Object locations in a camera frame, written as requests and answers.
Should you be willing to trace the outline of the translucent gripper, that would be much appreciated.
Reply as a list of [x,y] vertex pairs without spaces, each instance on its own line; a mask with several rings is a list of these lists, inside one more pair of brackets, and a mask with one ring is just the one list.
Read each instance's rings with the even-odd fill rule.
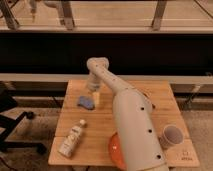
[[100,92],[95,92],[100,89],[99,83],[88,82],[86,87],[93,92],[93,100],[95,107],[99,107],[100,105]]

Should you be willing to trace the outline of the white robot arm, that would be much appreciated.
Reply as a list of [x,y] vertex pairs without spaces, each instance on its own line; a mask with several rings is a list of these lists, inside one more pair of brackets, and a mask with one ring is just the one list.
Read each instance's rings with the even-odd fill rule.
[[137,88],[108,70],[105,57],[89,58],[88,88],[103,81],[114,93],[113,114],[127,171],[169,171],[150,114],[151,101]]

